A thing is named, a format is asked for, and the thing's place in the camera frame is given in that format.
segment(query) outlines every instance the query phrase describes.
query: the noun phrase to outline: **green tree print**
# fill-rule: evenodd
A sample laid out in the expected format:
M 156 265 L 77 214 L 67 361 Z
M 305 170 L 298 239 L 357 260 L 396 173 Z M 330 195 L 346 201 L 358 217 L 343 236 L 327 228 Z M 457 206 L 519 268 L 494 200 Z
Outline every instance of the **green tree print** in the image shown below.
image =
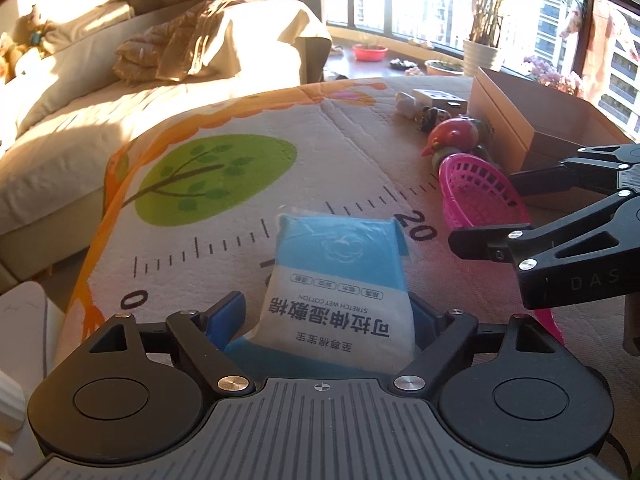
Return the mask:
M 165 155 L 134 202 L 145 222 L 178 226 L 198 222 L 248 200 L 287 172 L 297 151 L 286 140 L 256 135 L 205 137 Z

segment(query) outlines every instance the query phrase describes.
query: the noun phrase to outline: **white sofa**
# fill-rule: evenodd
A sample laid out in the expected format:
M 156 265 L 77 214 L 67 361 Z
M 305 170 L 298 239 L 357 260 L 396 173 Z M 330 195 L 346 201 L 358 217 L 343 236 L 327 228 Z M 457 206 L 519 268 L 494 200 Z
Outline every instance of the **white sofa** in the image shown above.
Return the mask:
M 118 81 L 111 71 L 116 47 L 189 5 L 100 30 L 0 88 L 0 150 L 6 150 L 0 158 L 0 293 L 89 245 L 102 215 L 104 170 L 120 146 L 180 112 L 297 86 L 307 74 L 318 80 L 326 57 L 306 58 L 311 38 L 256 44 L 249 56 L 255 62 L 226 79 L 192 76 L 134 88 Z M 270 0 L 225 12 L 242 7 L 247 15 L 245 6 L 282 13 L 303 4 Z M 320 51 L 328 53 L 327 38 Z

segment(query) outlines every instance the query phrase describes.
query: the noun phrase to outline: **silver screw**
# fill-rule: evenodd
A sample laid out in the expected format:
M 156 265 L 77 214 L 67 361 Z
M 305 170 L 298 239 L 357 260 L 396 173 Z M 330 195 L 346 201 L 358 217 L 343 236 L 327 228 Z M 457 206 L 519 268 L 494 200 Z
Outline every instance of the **silver screw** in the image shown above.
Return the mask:
M 394 384 L 398 390 L 417 392 L 424 388 L 424 379 L 416 375 L 402 375 L 396 377 Z
M 529 259 L 529 260 L 523 260 L 522 262 L 520 262 L 519 267 L 520 267 L 520 270 L 531 270 L 537 264 L 538 262 L 536 260 Z
M 226 392 L 241 392 L 249 386 L 249 381 L 239 375 L 229 375 L 218 381 L 218 387 Z

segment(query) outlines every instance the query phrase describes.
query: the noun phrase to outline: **hanging clothing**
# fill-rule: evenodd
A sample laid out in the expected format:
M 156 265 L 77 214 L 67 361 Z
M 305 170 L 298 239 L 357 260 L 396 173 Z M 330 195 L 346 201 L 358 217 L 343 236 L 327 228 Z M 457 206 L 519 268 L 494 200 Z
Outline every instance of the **hanging clothing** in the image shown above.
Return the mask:
M 573 12 L 569 16 L 564 31 L 560 33 L 561 38 L 566 38 L 569 34 L 580 29 L 580 21 L 573 15 Z M 594 0 L 593 23 L 582 69 L 582 81 L 584 98 L 595 106 L 600 103 L 602 95 L 609 87 L 611 61 L 617 41 L 633 61 L 640 60 L 634 37 L 622 12 L 607 0 Z

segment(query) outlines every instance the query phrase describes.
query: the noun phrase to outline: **plant pot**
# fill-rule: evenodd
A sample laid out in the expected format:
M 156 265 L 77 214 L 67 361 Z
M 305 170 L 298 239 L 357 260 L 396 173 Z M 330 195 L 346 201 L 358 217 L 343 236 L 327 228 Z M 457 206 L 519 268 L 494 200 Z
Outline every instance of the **plant pot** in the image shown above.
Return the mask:
M 424 66 L 427 69 L 427 75 L 457 76 L 464 74 L 462 65 L 446 63 L 437 59 L 430 59 L 425 61 Z
M 353 45 L 353 53 L 358 61 L 382 61 L 388 52 L 386 46 L 365 46 L 362 44 Z
M 502 68 L 504 54 L 499 48 L 465 40 L 464 51 L 464 72 L 466 76 L 475 77 L 478 68 L 489 68 L 496 72 L 499 72 Z

